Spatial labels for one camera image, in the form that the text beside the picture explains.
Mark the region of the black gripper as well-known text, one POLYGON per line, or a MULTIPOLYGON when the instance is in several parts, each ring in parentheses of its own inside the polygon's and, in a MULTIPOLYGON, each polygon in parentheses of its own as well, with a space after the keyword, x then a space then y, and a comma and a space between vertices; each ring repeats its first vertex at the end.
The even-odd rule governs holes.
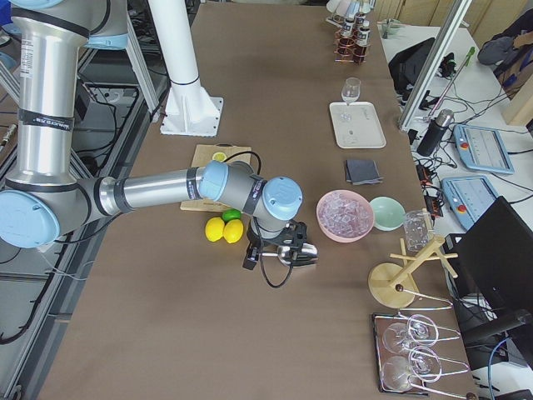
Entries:
POLYGON ((277 257, 279 246, 300 248, 303 243, 309 243, 306 235, 307 225, 304 222, 290 221, 276 237, 266 237, 266 231, 257 227, 255 221, 250 221, 247 230, 249 244, 242 266, 253 270, 260 261, 260 256, 277 257))

